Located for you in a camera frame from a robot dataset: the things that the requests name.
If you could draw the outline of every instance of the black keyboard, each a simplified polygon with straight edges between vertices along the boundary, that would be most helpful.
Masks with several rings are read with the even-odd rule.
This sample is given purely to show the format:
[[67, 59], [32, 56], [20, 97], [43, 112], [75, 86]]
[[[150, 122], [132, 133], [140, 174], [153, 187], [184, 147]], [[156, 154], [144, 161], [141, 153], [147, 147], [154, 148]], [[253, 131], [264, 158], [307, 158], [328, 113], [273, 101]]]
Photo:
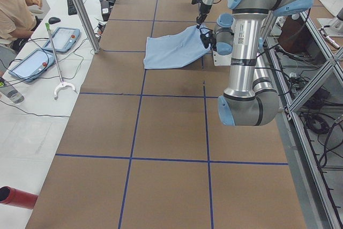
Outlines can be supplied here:
[[73, 0], [66, 0], [68, 4], [68, 15], [72, 16], [73, 14], [77, 14], [76, 7], [73, 3]]

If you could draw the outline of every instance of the beige shirt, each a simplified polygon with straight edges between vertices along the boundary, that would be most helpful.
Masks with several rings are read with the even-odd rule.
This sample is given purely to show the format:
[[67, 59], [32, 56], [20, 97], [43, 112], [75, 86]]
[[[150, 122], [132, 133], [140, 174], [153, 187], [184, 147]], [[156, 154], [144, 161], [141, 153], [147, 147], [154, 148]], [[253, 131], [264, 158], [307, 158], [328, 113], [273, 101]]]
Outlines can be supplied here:
[[9, 35], [15, 29], [30, 31], [36, 25], [25, 0], [0, 0], [0, 37], [13, 40]]

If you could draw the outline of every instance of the clear bottle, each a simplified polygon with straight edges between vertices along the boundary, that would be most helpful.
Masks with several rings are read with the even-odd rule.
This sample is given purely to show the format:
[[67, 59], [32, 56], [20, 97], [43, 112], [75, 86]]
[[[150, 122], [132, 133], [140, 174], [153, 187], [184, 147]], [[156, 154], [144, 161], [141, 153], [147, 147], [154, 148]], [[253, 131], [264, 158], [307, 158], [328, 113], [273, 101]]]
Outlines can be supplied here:
[[24, 96], [21, 95], [8, 81], [0, 76], [0, 92], [8, 97], [13, 103], [18, 104], [24, 100]]

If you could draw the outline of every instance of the light blue towel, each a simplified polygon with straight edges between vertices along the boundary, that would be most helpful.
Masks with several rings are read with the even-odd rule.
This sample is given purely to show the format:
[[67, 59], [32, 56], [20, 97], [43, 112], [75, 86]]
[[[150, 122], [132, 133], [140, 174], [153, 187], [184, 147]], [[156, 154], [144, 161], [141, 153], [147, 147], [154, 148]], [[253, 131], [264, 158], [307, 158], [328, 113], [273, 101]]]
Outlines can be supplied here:
[[167, 35], [146, 40], [145, 69], [180, 68], [194, 62], [210, 51], [202, 44], [200, 30], [190, 26], [176, 35]]

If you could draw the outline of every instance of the tablet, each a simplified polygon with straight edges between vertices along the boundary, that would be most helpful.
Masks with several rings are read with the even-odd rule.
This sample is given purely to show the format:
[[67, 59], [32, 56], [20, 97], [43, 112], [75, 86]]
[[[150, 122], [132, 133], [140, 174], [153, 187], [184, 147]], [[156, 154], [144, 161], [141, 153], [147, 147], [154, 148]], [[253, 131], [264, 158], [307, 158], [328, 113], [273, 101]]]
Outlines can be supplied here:
[[[75, 44], [80, 36], [80, 30], [75, 28], [58, 27], [52, 34], [56, 52], [66, 53]], [[44, 46], [44, 50], [53, 51], [50, 40]]]
[[11, 69], [9, 74], [31, 82], [45, 72], [54, 62], [55, 58], [52, 53], [36, 49]]

